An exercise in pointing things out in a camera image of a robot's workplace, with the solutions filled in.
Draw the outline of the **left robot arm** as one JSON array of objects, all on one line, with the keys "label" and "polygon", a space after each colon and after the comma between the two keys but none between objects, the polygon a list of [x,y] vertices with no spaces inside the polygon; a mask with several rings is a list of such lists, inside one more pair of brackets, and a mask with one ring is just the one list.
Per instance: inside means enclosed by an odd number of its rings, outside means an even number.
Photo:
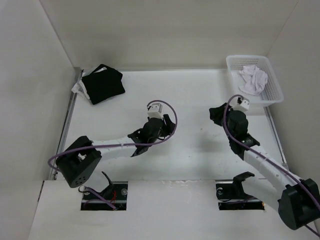
[{"label": "left robot arm", "polygon": [[157,142],[173,135],[177,124],[168,114],[160,118],[149,117],[144,126],[126,137],[109,140],[103,147],[94,146],[86,135],[73,142],[56,160],[56,166],[70,188],[84,187],[98,198],[108,199],[113,183],[104,171],[96,167],[102,160],[132,158],[144,154]]}]

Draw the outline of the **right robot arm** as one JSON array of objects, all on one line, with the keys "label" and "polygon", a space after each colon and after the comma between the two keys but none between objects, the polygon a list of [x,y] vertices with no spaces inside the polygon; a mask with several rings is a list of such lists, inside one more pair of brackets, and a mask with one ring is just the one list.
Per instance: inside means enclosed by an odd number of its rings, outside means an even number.
[{"label": "right robot arm", "polygon": [[263,177],[244,172],[233,178],[232,192],[237,198],[255,197],[277,211],[282,222],[297,230],[320,218],[320,192],[312,179],[302,179],[277,163],[248,132],[244,112],[224,103],[209,109],[209,118],[223,127],[229,147],[241,160]]}]

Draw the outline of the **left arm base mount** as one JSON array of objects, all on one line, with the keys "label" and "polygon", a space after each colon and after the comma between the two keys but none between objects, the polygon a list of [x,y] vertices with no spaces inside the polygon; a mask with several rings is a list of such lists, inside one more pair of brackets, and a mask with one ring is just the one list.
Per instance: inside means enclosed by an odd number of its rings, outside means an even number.
[{"label": "left arm base mount", "polygon": [[80,205],[81,211],[126,211],[128,199],[127,181],[113,182],[113,187],[108,187],[106,192],[99,193],[101,197],[107,200],[107,204],[101,198],[90,191],[85,190],[84,187],[79,187],[78,192],[82,194]]}]

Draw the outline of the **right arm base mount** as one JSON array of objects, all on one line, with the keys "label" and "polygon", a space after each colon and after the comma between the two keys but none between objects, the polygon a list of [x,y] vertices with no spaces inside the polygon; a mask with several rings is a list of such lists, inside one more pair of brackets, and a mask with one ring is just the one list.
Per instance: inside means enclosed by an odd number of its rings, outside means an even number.
[{"label": "right arm base mount", "polygon": [[247,193],[243,182],[255,175],[249,171],[236,175],[232,180],[218,180],[215,183],[216,198],[220,211],[265,210],[264,203]]}]

